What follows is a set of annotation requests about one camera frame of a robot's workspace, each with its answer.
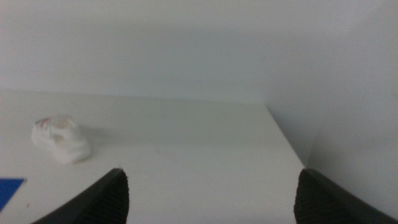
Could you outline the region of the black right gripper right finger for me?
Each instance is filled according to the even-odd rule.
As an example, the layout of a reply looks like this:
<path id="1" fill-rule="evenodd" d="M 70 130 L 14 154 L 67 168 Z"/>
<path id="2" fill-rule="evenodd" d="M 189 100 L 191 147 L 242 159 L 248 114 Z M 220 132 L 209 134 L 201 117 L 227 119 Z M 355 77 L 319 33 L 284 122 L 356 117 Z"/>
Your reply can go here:
<path id="1" fill-rule="evenodd" d="M 294 215 L 298 224 L 397 224 L 314 169 L 300 172 Z"/>

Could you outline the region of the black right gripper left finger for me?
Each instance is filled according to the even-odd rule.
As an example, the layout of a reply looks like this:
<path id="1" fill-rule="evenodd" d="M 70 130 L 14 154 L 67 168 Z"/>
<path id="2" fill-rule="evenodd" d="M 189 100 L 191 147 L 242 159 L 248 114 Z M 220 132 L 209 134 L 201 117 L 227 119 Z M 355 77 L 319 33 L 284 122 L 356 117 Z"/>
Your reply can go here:
<path id="1" fill-rule="evenodd" d="M 129 186 L 126 173 L 112 169 L 82 193 L 35 224 L 126 224 Z"/>

